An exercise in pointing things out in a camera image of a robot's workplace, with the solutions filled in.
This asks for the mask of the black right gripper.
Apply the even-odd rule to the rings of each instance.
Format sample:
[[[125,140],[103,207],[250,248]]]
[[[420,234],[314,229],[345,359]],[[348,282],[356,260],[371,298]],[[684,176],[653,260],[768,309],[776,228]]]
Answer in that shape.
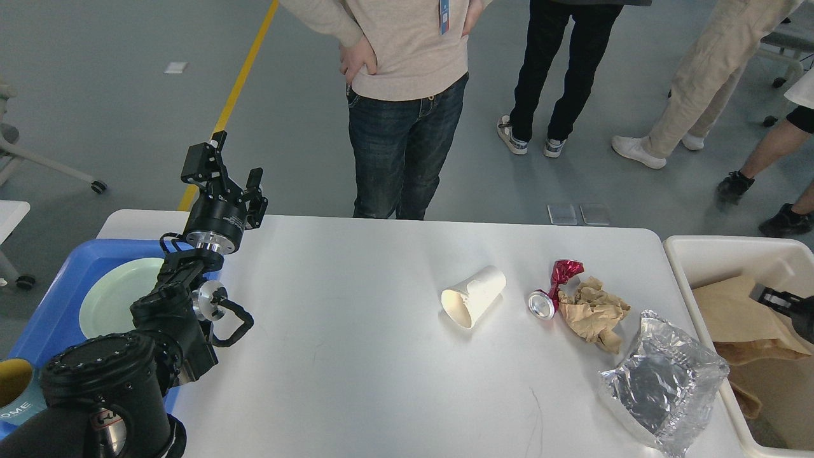
[[[794,293],[756,284],[749,297],[782,315],[790,316],[797,335],[813,344],[813,296],[801,298]]]

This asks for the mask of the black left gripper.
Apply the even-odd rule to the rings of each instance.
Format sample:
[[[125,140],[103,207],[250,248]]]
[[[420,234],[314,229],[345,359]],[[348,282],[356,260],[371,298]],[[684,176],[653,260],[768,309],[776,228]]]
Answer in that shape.
[[[250,170],[243,192],[229,178],[221,156],[226,137],[220,130],[209,141],[189,147],[180,175],[181,182],[200,189],[181,238],[223,255],[239,250],[245,230],[261,226],[268,207],[261,167]]]

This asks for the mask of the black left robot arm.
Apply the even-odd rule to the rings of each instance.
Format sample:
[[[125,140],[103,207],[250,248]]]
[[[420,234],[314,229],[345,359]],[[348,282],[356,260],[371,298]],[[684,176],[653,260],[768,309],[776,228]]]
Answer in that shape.
[[[261,168],[245,186],[228,176],[224,130],[192,145],[181,180],[200,194],[181,233],[161,235],[165,260],[150,293],[130,306],[134,329],[69,346],[46,362],[46,408],[2,440],[3,457],[181,457],[187,434],[167,412],[169,389],[194,382],[254,320],[210,281],[268,205]]]

